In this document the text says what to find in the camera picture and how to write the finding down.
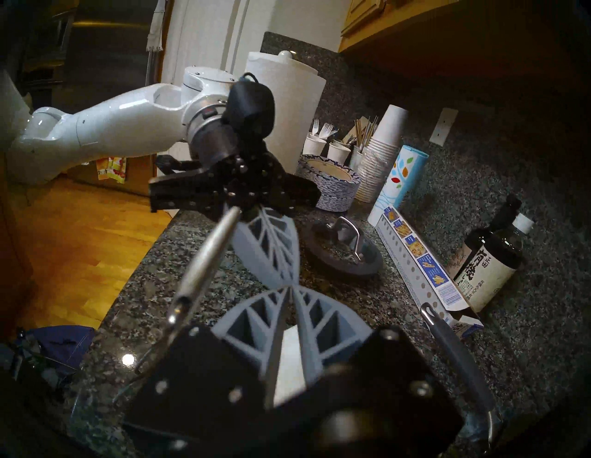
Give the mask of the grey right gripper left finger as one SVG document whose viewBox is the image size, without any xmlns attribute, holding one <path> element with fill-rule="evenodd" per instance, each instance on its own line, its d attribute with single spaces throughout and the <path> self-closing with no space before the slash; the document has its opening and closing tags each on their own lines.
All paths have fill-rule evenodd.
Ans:
<svg viewBox="0 0 591 458">
<path fill-rule="evenodd" d="M 211 328 L 258 372 L 260 381 L 276 381 L 292 287 L 262 292 L 232 307 Z"/>
</svg>

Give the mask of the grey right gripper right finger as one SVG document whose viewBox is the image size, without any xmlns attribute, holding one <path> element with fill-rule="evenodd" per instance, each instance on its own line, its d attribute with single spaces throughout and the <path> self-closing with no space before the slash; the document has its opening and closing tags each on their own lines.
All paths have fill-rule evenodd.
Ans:
<svg viewBox="0 0 591 458">
<path fill-rule="evenodd" d="M 334 364 L 345 364 L 373 329 L 347 305 L 301 285 L 291 287 L 303 375 L 315 383 Z"/>
</svg>

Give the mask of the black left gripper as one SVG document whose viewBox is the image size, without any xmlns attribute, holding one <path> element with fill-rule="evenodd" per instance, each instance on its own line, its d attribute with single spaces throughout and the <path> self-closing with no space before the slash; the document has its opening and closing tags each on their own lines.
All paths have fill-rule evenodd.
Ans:
<svg viewBox="0 0 591 458">
<path fill-rule="evenodd" d="M 237 223 L 231 246 L 244 267 L 262 284 L 286 284 L 284 272 L 292 284 L 300 283 L 299 235 L 288 216 L 297 206 L 317 205 L 320 190 L 313 181 L 287 173 L 272 154 L 235 156 L 209 169 L 198 160 L 160 155 L 156 165 L 164 175 L 149 182 L 152 213 L 191 210 L 218 222 L 239 207 L 249 222 Z M 277 243 L 269 234 L 270 216 Z"/>
</svg>

